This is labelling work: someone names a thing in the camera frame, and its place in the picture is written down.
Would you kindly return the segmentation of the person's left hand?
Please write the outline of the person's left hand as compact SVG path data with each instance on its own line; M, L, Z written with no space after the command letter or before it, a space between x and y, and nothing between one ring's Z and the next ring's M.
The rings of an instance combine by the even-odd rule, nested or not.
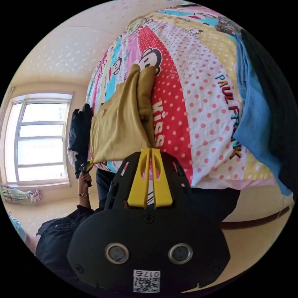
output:
M89 173L80 173L78 178L78 195L83 196L84 193L88 193L91 186L91 176Z

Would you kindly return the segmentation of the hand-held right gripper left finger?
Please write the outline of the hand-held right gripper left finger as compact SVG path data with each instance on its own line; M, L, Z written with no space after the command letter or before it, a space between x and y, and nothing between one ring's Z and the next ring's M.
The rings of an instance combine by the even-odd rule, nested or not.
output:
M132 182L128 205L135 208L146 208L149 185L150 149L142 149Z

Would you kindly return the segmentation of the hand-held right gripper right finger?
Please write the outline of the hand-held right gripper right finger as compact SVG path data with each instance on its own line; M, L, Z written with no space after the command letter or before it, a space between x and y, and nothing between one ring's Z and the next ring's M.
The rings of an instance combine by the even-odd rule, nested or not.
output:
M155 209L170 207L173 203L173 199L159 149L151 149L151 159L154 207Z

